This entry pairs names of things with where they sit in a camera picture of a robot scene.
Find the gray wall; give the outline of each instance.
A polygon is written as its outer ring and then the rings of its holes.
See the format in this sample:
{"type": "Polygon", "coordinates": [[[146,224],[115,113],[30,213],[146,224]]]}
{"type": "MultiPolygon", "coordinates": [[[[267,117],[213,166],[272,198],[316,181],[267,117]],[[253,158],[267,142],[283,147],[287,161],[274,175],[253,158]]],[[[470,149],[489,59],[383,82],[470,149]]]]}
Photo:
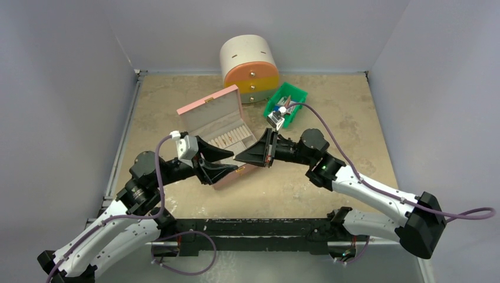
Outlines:
{"type": "MultiPolygon", "coordinates": [[[[500,3],[411,1],[370,85],[400,188],[444,210],[498,207],[500,3]]],[[[450,223],[439,282],[498,282],[500,218],[450,223]]]]}
{"type": "Polygon", "coordinates": [[[135,74],[96,0],[0,4],[0,281],[95,216],[135,74]]]}
{"type": "Polygon", "coordinates": [[[231,37],[258,34],[280,71],[366,71],[409,0],[103,0],[134,68],[219,71],[231,37]]]}

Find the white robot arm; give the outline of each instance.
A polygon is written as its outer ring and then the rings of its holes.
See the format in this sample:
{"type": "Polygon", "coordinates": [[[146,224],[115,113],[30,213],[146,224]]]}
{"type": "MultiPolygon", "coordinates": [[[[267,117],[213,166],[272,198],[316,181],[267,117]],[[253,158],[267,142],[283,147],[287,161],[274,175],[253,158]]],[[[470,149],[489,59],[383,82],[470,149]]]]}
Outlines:
{"type": "Polygon", "coordinates": [[[357,176],[352,167],[327,152],[329,143],[317,129],[304,131],[299,142],[283,138],[275,129],[266,129],[259,141],[234,159],[261,167],[270,167],[274,160],[307,165],[305,175],[316,186],[358,199],[381,214],[342,207],[318,219],[176,219],[164,209],[161,215],[153,213],[158,215],[155,219],[117,218],[144,216],[157,209],[161,199],[157,174],[166,185],[191,176],[197,176],[203,184],[213,184],[238,168],[211,163],[233,156],[232,152],[213,147],[198,136],[174,132],[179,158],[168,162],[160,159],[161,172],[157,172],[155,154],[139,154],[130,168],[131,180],[107,210],[66,246],[39,255],[38,262],[49,274],[47,282],[93,283],[136,248],[160,236],[172,238],[178,233],[183,234],[182,241],[174,239],[169,245],[179,248],[179,256],[196,256],[216,245],[223,251],[308,251],[337,258],[335,243],[351,241],[353,236],[393,240],[413,255],[432,256],[446,220],[418,206],[441,211],[433,195],[424,192],[416,196],[357,176]],[[376,186],[379,192],[360,180],[376,186]],[[212,238],[211,242],[198,234],[212,238]]]}

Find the cable connector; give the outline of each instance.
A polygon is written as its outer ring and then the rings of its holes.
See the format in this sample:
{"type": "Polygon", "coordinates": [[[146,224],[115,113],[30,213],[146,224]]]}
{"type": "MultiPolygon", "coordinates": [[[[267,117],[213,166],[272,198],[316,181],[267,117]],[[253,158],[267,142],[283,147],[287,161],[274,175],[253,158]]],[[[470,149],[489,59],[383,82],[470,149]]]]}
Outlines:
{"type": "Polygon", "coordinates": [[[172,136],[172,140],[180,140],[180,132],[179,131],[171,131],[170,135],[172,136]]]}

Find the small item in tray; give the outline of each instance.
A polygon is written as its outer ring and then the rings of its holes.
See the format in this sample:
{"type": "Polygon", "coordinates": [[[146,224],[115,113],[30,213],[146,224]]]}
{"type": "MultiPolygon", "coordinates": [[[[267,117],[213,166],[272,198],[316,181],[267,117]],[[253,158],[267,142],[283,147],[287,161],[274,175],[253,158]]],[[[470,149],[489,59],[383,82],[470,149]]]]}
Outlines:
{"type": "Polygon", "coordinates": [[[224,134],[224,137],[226,138],[228,143],[231,144],[231,137],[227,133],[224,134]]]}

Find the beige table surface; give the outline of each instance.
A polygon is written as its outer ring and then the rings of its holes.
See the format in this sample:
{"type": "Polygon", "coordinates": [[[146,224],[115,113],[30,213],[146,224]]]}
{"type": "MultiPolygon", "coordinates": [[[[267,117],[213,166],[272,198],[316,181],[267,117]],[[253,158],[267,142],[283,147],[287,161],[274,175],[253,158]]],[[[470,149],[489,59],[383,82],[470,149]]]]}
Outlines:
{"type": "MultiPolygon", "coordinates": [[[[287,81],[308,92],[313,106],[332,129],[343,150],[358,170],[388,186],[396,187],[377,113],[364,74],[283,75],[287,81]]],[[[158,141],[173,130],[183,130],[176,110],[222,88],[218,75],[147,75],[131,124],[116,192],[130,179],[128,170],[135,157],[154,150],[158,141]]],[[[243,106],[245,121],[260,138],[268,126],[262,116],[266,101],[243,106]]],[[[318,128],[318,119],[303,108],[285,137],[297,141],[308,128],[318,128]]],[[[333,142],[329,152],[341,158],[333,142]]],[[[167,141],[160,155],[176,157],[175,145],[167,141]]],[[[307,167],[276,161],[269,169],[259,168],[214,190],[197,178],[165,186],[166,207],[176,218],[322,218],[340,206],[375,211],[350,197],[312,185],[307,167]]]]}

